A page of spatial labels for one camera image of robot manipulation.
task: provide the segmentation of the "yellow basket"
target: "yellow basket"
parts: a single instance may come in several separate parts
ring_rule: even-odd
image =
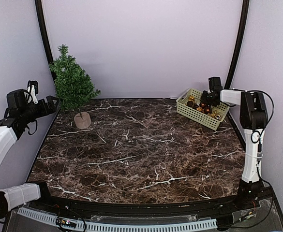
[[[193,88],[189,89],[186,94],[177,99],[177,112],[194,120],[195,122],[198,122],[216,131],[219,124],[223,122],[224,118],[226,117],[226,114],[229,110],[229,106],[221,102],[220,105],[212,107],[213,111],[216,111],[221,115],[221,119],[217,120],[191,107],[188,107],[186,103],[190,95],[193,95],[195,97],[196,102],[200,102],[202,92]]]

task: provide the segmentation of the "white wall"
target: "white wall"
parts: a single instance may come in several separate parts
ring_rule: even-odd
[[[177,97],[225,83],[242,0],[44,0],[54,56],[67,44],[100,98]]]
[[[33,0],[0,0],[0,119],[10,91],[39,82],[38,98],[54,95],[54,84],[40,36]],[[33,136],[24,133],[0,167],[0,188],[26,181],[41,142],[54,115],[38,120]]]
[[[283,0],[250,2],[232,86],[264,90],[275,102],[275,115],[265,133],[262,175],[273,184],[283,210]],[[239,109],[232,115],[241,128]]]

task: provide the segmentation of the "black vertical post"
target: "black vertical post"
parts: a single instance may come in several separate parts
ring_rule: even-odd
[[[235,74],[239,54],[240,54],[240,49],[241,49],[241,44],[242,44],[242,39],[244,35],[244,30],[246,27],[246,22],[247,22],[247,16],[248,16],[248,11],[249,11],[249,2],[250,0],[243,0],[242,2],[242,10],[241,10],[241,16],[240,16],[240,22],[239,22],[239,28],[238,28],[238,34],[237,34],[237,39],[236,39],[236,44],[235,44],[235,49],[232,57],[232,61],[229,67],[226,83],[224,86],[224,89],[230,89],[233,81],[233,77]]]
[[[46,59],[48,61],[48,64],[50,64],[50,63],[53,63],[53,56],[52,56],[52,52],[51,52],[48,34],[47,34],[47,31],[46,31],[45,17],[44,17],[43,5],[42,5],[41,0],[35,0],[35,5],[36,5],[36,12],[37,12],[37,18],[38,18],[41,38],[43,40],[43,44],[44,44],[44,47],[45,47]],[[55,81],[55,79],[56,79],[55,73],[51,72],[51,74],[52,74],[53,80]]]

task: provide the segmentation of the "marble tabletop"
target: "marble tabletop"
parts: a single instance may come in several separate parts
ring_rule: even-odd
[[[104,203],[179,203],[236,194],[244,151],[226,119],[217,131],[172,99],[92,100],[92,124],[60,112],[29,181],[54,196]]]

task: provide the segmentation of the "white perforated rail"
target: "white perforated rail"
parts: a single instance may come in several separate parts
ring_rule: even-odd
[[[29,208],[19,208],[18,214],[27,218],[42,222],[44,224],[56,226],[56,215],[43,211],[36,211]],[[82,220],[69,219],[77,224],[75,231],[83,231],[84,223]],[[113,225],[86,221],[87,232],[194,232],[217,228],[216,219],[180,223],[172,225]]]

